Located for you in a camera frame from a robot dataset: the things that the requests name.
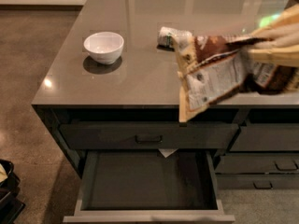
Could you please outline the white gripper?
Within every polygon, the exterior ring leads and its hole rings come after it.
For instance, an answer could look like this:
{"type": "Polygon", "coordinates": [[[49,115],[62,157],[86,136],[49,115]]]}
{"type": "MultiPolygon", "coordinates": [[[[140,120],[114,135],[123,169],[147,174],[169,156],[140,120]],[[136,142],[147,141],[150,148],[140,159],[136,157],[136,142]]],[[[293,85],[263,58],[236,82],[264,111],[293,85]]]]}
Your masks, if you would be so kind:
{"type": "Polygon", "coordinates": [[[299,67],[299,5],[285,9],[274,21],[251,35],[266,38],[254,45],[248,55],[258,63],[299,67]]]}

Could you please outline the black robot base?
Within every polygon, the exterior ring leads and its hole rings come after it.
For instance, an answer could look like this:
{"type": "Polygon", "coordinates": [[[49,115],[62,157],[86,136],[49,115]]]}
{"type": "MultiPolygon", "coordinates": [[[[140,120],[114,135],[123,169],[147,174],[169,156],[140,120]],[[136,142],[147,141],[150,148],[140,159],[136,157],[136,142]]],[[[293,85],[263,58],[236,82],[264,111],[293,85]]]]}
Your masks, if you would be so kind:
{"type": "Polygon", "coordinates": [[[14,173],[11,161],[0,160],[0,224],[14,224],[25,204],[17,196],[20,192],[20,179],[14,173]]]}

